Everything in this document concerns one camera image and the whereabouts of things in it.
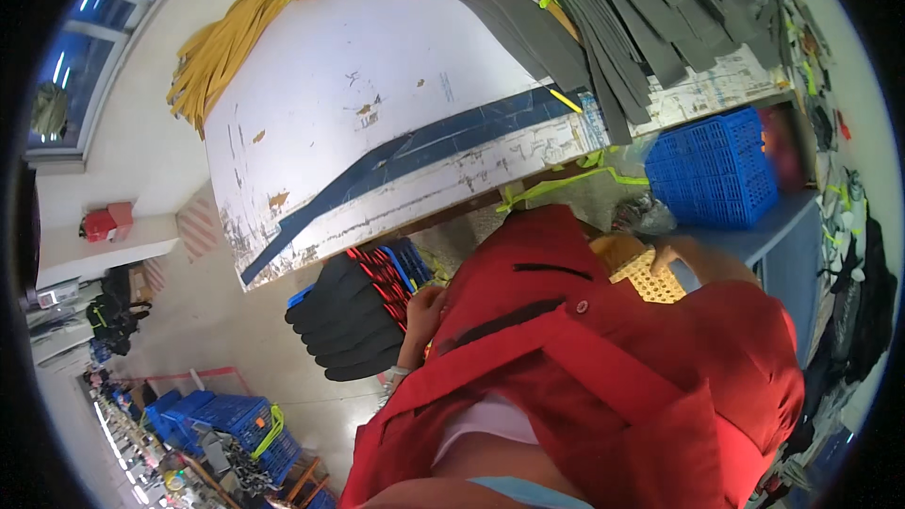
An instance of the factory floor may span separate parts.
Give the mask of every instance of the factory floor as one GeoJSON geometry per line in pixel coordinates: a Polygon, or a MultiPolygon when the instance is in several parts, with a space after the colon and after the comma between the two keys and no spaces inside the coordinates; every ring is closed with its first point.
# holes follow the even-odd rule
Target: factory floor
{"type": "MultiPolygon", "coordinates": [[[[580,219],[608,230],[613,207],[633,192],[638,188],[618,185],[603,173],[532,199],[528,206],[567,202],[580,219]]],[[[215,212],[209,204],[213,200],[209,184],[190,201],[192,224],[203,221],[199,209],[207,206],[215,212]]],[[[493,207],[477,209],[411,238],[430,250],[451,276],[504,217],[493,207]]],[[[382,388],[376,377],[345,383],[325,379],[323,368],[283,321],[287,299],[316,281],[320,267],[244,293],[220,229],[187,232],[184,240],[185,246],[177,245],[154,260],[153,275],[162,289],[151,315],[132,336],[130,353],[107,365],[122,378],[151,377],[158,393],[174,387],[196,389],[192,379],[160,378],[195,369],[210,390],[248,390],[279,404],[289,432],[309,454],[321,457],[331,487],[340,492],[352,465],[356,427],[375,413],[382,388]],[[235,371],[204,376],[206,370],[227,367],[235,371]]]]}

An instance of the striped wall marking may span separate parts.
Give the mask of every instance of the striped wall marking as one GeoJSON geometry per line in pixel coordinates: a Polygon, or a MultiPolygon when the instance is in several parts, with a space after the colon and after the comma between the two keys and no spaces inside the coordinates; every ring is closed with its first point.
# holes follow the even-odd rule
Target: striped wall marking
{"type": "Polygon", "coordinates": [[[145,270],[148,272],[148,284],[154,293],[160,293],[166,287],[164,267],[156,257],[145,260],[145,270]]]}
{"type": "Polygon", "coordinates": [[[210,216],[211,202],[204,197],[193,199],[186,208],[176,214],[176,228],[188,253],[188,263],[207,254],[218,246],[214,222],[210,216]]]}

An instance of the black stripe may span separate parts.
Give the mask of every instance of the black stripe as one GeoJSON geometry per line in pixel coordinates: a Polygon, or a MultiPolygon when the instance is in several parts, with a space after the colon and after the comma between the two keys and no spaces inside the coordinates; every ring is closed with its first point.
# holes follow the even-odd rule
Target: black stripe
{"type": "Polygon", "coordinates": [[[526,304],[525,306],[520,307],[515,311],[507,312],[503,316],[498,316],[492,321],[484,322],[480,326],[475,326],[474,328],[466,331],[465,334],[462,334],[459,340],[457,340],[451,347],[451,350],[454,350],[459,346],[473,343],[474,341],[479,340],[484,336],[498,333],[504,328],[509,328],[510,326],[515,326],[516,324],[522,324],[523,322],[530,321],[531,319],[536,318],[545,312],[555,310],[558,306],[560,306],[560,304],[565,302],[565,297],[559,297],[557,299],[546,299],[544,301],[535,301],[534,303],[526,304]]]}
{"type": "Polygon", "coordinates": [[[594,281],[594,277],[591,277],[591,274],[585,271],[552,264],[512,264],[512,271],[561,271],[564,274],[572,274],[573,276],[583,277],[588,281],[594,281]]]}

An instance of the beige mesh basket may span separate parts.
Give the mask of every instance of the beige mesh basket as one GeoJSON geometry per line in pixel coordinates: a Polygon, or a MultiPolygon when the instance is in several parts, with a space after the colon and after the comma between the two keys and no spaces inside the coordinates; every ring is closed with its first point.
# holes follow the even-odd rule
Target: beige mesh basket
{"type": "Polygon", "coordinates": [[[650,272],[655,253],[653,248],[649,248],[637,255],[619,267],[610,276],[610,281],[615,283],[628,277],[641,299],[648,303],[675,303],[685,296],[685,290],[669,267],[663,267],[658,276],[650,272]]]}

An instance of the worn table surface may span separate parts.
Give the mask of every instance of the worn table surface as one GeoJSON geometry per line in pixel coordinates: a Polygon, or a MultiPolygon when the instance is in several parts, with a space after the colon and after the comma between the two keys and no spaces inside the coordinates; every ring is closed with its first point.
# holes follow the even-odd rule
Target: worn table surface
{"type": "MultiPolygon", "coordinates": [[[[237,273],[280,219],[375,146],[536,86],[456,0],[288,5],[206,121],[214,195],[237,273]]],[[[665,91],[651,77],[651,122],[633,135],[780,92],[743,47],[665,91]]],[[[594,152],[607,142],[598,123],[555,118],[391,181],[311,222],[246,289],[594,152]]]]}

